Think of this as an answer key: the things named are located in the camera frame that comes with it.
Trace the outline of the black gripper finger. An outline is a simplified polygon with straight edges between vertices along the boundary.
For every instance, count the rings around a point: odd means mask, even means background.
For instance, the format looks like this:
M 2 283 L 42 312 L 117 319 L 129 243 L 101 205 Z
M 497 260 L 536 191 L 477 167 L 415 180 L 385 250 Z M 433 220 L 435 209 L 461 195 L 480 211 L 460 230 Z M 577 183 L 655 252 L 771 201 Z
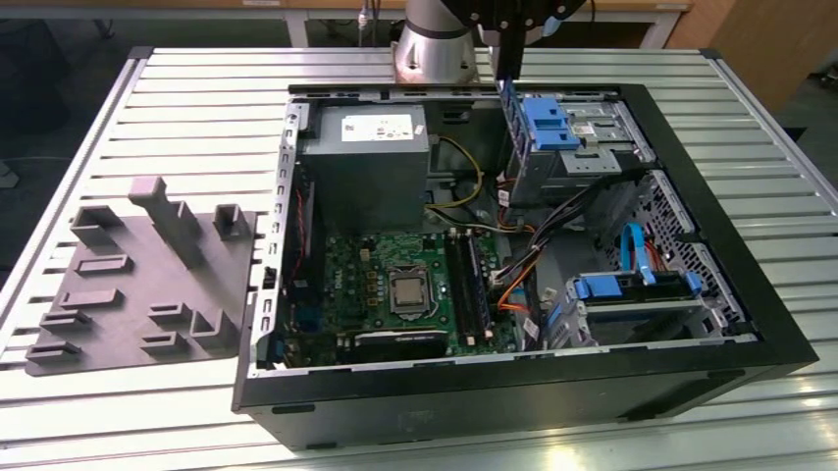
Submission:
M 524 53 L 524 27 L 516 23 L 503 23 L 496 47 L 495 78 L 513 80 L 520 76 Z

